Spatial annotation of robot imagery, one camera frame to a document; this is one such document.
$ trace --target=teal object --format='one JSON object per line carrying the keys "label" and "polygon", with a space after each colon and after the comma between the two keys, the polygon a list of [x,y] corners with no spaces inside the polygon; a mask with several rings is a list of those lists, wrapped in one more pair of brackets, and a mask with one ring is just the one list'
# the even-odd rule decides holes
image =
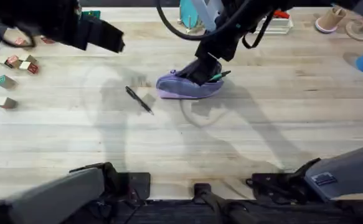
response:
{"label": "teal object", "polygon": [[198,25],[198,12],[191,0],[180,1],[180,19],[186,28],[191,29]]}
{"label": "teal object", "polygon": [[228,75],[229,73],[231,73],[231,71],[226,71],[226,72],[222,72],[222,73],[219,73],[217,75],[214,75],[209,81],[217,81],[223,77],[225,77],[226,75]]}
{"label": "teal object", "polygon": [[93,16],[96,17],[97,19],[101,17],[101,11],[85,11],[82,12],[82,14],[85,16]]}

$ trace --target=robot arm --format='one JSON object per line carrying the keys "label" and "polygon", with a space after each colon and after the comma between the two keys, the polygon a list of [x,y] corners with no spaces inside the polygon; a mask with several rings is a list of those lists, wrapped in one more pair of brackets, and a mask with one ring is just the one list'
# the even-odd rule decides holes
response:
{"label": "robot arm", "polygon": [[93,200],[146,200],[150,181],[149,173],[117,172],[110,162],[80,167],[0,200],[0,224],[57,224]]}
{"label": "robot arm", "polygon": [[[200,5],[197,2],[203,0],[193,0],[196,2],[194,5]],[[313,0],[228,0],[228,1],[215,1],[216,4],[210,2],[207,7],[197,7],[199,15],[203,15],[204,22],[210,24],[209,30],[201,36],[185,35],[175,28],[171,27],[170,23],[163,16],[160,7],[160,0],[156,0],[158,4],[158,13],[161,16],[166,27],[176,34],[177,36],[187,40],[200,40],[198,49],[195,53],[197,59],[188,65],[185,69],[177,73],[177,76],[187,78],[190,81],[203,85],[208,82],[214,75],[221,69],[221,64],[217,59],[222,58],[226,61],[233,59],[239,40],[247,35],[256,31],[258,23],[264,18],[269,17],[268,22],[272,18],[275,10],[281,9],[282,11],[291,9],[292,7],[318,3]],[[363,0],[323,0],[326,4],[337,4],[343,8],[355,11],[363,16]],[[255,47],[264,33],[264,30],[258,35],[257,41],[252,45],[248,45],[243,40],[244,46],[250,49]]]}
{"label": "robot arm", "polygon": [[[0,20],[9,27],[18,27],[25,32],[30,38],[29,47],[34,47],[35,43],[26,26],[57,42],[82,50],[86,50],[87,43],[116,53],[125,46],[122,31],[105,21],[83,16],[78,0],[0,0]],[[18,47],[8,40],[3,41]]]}

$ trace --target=wooden table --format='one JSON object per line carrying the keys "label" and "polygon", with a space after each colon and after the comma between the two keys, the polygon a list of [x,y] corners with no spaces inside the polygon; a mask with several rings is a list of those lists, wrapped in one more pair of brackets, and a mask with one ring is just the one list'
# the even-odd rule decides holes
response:
{"label": "wooden table", "polygon": [[[191,198],[196,182],[226,198],[252,198],[243,180],[254,172],[293,171],[363,146],[363,73],[348,64],[363,42],[343,26],[318,33],[313,23],[326,9],[294,9],[288,35],[266,35],[254,50],[240,44],[223,62],[232,73],[216,97],[162,100],[153,87],[135,88],[152,96],[154,116],[125,85],[140,77],[155,86],[191,62],[198,43],[172,35],[153,8],[99,10],[125,32],[122,54],[40,41],[30,51],[37,76],[0,65],[0,75],[19,82],[13,91],[0,87],[19,102],[0,108],[0,198],[105,161],[150,172],[152,199]],[[177,9],[166,12],[176,21]],[[0,56],[24,52],[0,45]]]}

